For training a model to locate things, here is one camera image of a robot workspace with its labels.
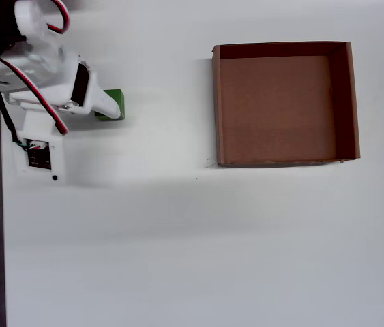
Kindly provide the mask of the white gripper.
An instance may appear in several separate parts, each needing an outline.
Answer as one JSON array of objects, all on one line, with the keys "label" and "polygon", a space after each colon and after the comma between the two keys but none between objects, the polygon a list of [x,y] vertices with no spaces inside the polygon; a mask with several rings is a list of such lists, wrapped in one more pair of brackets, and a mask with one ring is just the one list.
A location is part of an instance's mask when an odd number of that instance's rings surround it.
[{"label": "white gripper", "polygon": [[21,69],[59,111],[93,111],[99,120],[121,120],[121,89],[101,89],[97,72],[73,50],[59,44],[17,44],[6,51],[6,61]]}]

